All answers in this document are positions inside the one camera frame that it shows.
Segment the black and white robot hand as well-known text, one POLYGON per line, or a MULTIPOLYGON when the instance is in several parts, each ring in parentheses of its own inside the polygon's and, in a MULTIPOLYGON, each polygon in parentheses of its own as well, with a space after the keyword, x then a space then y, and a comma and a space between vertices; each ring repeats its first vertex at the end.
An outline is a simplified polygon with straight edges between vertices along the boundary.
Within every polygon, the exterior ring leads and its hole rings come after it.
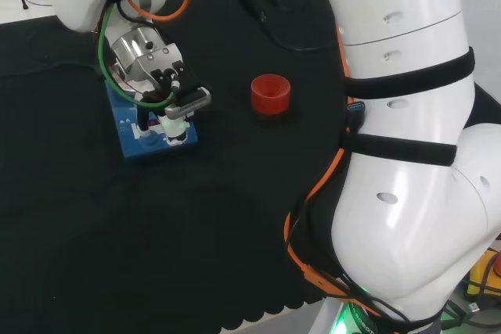
POLYGON ((153 146, 158 142, 169 146, 181 145, 187 139, 189 125, 180 117, 170 119, 165 109, 150 109, 137 107, 137 128, 139 141, 144 146, 153 146), (155 116, 156 125, 161 126, 162 132, 158 133, 150 125, 150 116, 155 116))

